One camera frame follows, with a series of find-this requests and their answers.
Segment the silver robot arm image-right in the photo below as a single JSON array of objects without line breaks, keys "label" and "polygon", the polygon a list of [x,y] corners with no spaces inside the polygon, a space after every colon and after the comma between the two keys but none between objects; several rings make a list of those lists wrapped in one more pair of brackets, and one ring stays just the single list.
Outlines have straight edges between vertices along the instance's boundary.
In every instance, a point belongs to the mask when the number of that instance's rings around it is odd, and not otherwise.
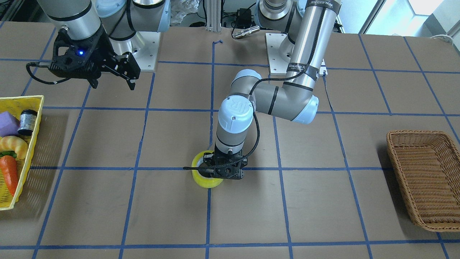
[{"label": "silver robot arm image-right", "polygon": [[282,86],[269,83],[251,69],[241,70],[218,112],[213,151],[197,156],[193,175],[197,179],[242,179],[243,167],[258,146],[248,154],[243,145],[256,113],[296,123],[314,119],[319,100],[313,95],[332,28],[340,12],[340,0],[260,0],[257,25],[286,34],[283,54],[287,59]]}]

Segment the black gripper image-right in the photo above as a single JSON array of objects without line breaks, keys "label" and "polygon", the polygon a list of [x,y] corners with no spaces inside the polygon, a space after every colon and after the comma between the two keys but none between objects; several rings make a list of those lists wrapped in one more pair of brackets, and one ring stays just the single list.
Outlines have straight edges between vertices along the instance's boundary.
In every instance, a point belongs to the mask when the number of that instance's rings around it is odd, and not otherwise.
[{"label": "black gripper image-right", "polygon": [[215,166],[212,169],[204,169],[203,176],[205,178],[220,178],[220,179],[242,179],[244,172],[242,168],[248,165],[248,160],[241,160],[243,151],[240,150],[236,154],[224,154],[217,150],[205,151],[203,155],[203,167]]}]

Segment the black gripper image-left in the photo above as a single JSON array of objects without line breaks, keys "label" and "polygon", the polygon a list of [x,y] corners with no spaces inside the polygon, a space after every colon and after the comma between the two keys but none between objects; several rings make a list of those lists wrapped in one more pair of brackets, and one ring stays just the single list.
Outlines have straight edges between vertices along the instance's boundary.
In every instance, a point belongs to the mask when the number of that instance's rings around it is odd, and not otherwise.
[{"label": "black gripper image-left", "polygon": [[136,87],[140,67],[129,51],[117,55],[104,28],[92,36],[74,40],[69,29],[61,28],[53,44],[53,57],[48,69],[60,78],[86,79],[93,89],[98,87],[102,72],[109,72],[128,81],[130,90]]}]

